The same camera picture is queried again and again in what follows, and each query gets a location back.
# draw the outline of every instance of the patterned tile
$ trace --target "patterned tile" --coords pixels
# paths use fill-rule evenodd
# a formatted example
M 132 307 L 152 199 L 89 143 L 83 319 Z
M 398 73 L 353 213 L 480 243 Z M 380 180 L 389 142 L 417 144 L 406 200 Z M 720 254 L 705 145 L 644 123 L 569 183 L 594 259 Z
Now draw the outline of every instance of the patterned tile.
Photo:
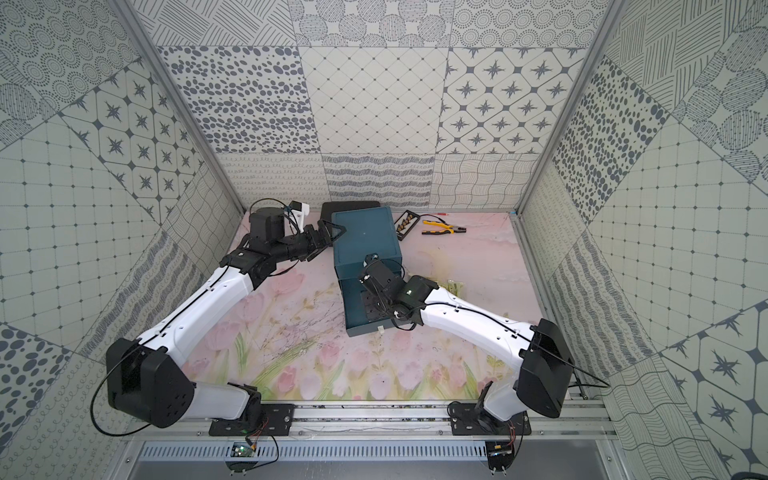
M 505 208 L 520 201 L 538 155 L 436 155 L 430 208 Z
M 323 155 L 332 201 L 377 200 L 390 207 L 426 207 L 435 157 Z
M 457 0 L 452 36 L 464 47 L 580 47 L 592 43 L 607 0 Z
M 219 161 L 246 206 L 264 197 L 297 200 L 313 209 L 331 201 L 319 154 L 221 154 Z
M 163 223 L 163 230 L 192 258 L 204 275 L 210 275 L 229 251 L 243 217 L 218 180 L 201 164 L 197 178 L 179 199 Z
M 132 0 L 156 45 L 295 45 L 287 0 Z
M 630 0 L 605 52 L 667 110 L 686 96 L 754 0 Z
M 73 355 L 30 419 L 0 455 L 3 478 L 101 478 L 120 442 L 91 425 L 94 389 L 107 374 L 97 362 Z M 108 432 L 125 432 L 132 418 L 112 409 L 104 391 L 96 397 L 96 421 Z
M 665 347 L 768 297 L 768 197 L 674 118 L 589 230 Z
M 0 369 L 3 389 L 0 403 L 0 458 L 14 434 L 38 407 L 45 390 L 56 381 L 71 352 L 40 337 L 0 324 Z
M 544 166 L 522 218 L 538 267 L 548 279 L 586 228 L 552 163 Z
M 324 154 L 435 152 L 445 51 L 300 50 Z
M 768 334 L 761 328 L 767 310 L 761 301 L 661 352 L 731 475 L 768 468 Z
M 586 50 L 450 48 L 437 151 L 540 154 Z
M 749 182 L 768 195 L 768 8 L 753 7 L 714 54 L 674 115 Z
M 3 319 L 74 348 L 159 226 L 59 117 L 0 169 Z
M 54 114 L 53 107 L 0 51 L 0 149 Z
M 158 223 L 202 161 L 141 59 L 66 107 L 61 117 Z
M 0 51 L 55 110 L 138 56 L 105 0 L 9 0 L 3 17 Z
M 548 281 L 559 325 L 581 365 L 609 376 L 653 355 L 656 349 L 584 231 Z
M 568 193 L 589 223 L 669 113 L 603 57 L 554 153 Z
M 163 47 L 161 56 L 216 152 L 318 151 L 295 48 Z
M 103 362 L 107 348 L 116 339 L 134 339 L 156 325 L 206 279 L 168 233 L 157 232 L 78 347 L 78 353 Z
M 298 45 L 447 47 L 454 0 L 288 0 Z
M 729 478 L 722 457 L 657 356 L 613 376 L 602 395 L 637 480 Z

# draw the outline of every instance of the star pattern tile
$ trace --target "star pattern tile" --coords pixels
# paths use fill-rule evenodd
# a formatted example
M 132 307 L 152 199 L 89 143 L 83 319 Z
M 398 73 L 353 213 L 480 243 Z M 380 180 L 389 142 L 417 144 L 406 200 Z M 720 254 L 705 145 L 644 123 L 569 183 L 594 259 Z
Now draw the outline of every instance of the star pattern tile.
M 583 48 L 450 48 L 436 150 L 540 154 Z

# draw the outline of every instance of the teal storage box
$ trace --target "teal storage box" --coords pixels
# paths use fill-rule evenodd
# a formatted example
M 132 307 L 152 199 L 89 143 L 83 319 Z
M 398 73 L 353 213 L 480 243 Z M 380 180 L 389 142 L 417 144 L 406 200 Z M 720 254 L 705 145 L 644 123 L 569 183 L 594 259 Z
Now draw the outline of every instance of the teal storage box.
M 377 207 L 336 212 L 331 216 L 331 221 L 346 228 L 346 233 L 333 243 L 333 267 L 339 277 L 344 299 L 347 334 L 356 336 L 375 332 L 379 325 L 389 328 L 392 326 L 389 318 L 371 320 L 372 316 L 377 315 L 366 312 L 362 299 L 366 289 L 357 278 L 364 268 L 362 263 L 366 255 L 371 253 L 377 253 L 392 272 L 400 275 L 398 263 L 402 263 L 402 254 L 392 210 L 389 207 Z

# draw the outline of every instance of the metal vent grille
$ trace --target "metal vent grille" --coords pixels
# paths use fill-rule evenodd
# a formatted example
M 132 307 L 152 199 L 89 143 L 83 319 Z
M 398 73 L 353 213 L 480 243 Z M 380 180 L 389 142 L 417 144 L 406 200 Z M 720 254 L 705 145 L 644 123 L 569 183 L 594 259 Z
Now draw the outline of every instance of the metal vent grille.
M 241 442 L 146 442 L 141 452 L 143 461 L 218 461 L 231 459 L 232 446 Z M 256 455 L 238 458 L 240 462 L 268 462 L 276 458 L 274 444 L 262 441 Z M 341 441 L 341 440 L 289 440 L 280 442 L 281 462 L 365 460 L 413 461 L 449 460 L 466 461 L 485 459 L 485 443 L 473 440 L 402 440 L 402 441 Z

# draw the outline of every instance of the pink tulip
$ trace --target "pink tulip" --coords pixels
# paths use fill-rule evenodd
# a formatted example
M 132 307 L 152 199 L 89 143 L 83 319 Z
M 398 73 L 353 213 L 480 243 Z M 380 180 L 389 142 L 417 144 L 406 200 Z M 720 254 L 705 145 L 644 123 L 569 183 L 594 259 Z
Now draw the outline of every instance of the pink tulip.
M 448 377 L 448 384 L 454 390 L 462 388 L 467 383 L 467 372 L 464 370 L 464 366 L 458 363 L 448 367 Z
M 277 391 L 280 393 L 288 393 L 296 386 L 296 369 L 292 366 L 287 366 L 277 377 Z
M 478 382 L 478 392 L 481 392 L 486 385 L 488 385 L 489 382 L 495 382 L 496 378 L 492 376 L 487 376 L 483 380 Z
M 376 373 L 371 377 L 371 383 L 369 390 L 371 396 L 376 400 L 384 400 L 389 395 L 389 390 L 392 389 L 392 379 L 383 373 Z
M 320 386 L 322 381 L 320 376 L 312 372 L 304 376 L 299 380 L 299 393 L 301 398 L 305 400 L 314 400 L 318 393 L 320 393 Z
M 339 361 L 339 352 L 341 349 L 338 345 L 335 343 L 327 343 L 323 345 L 323 348 L 320 349 L 320 353 L 318 357 L 320 358 L 320 363 L 323 364 L 327 369 L 334 366 L 336 362 Z
M 205 346 L 211 350 L 226 350 L 235 342 L 240 324 L 222 320 L 204 338 Z
M 371 355 L 366 350 L 357 349 L 350 357 L 349 371 L 352 373 L 362 372 L 371 363 Z
M 291 270 L 285 275 L 276 276 L 272 279 L 272 291 L 275 296 L 295 292 L 304 282 L 304 277 L 303 273 L 298 273 L 295 270 Z
M 417 362 L 410 362 L 406 367 L 398 372 L 397 379 L 400 386 L 406 390 L 413 390 L 422 381 L 424 370 Z

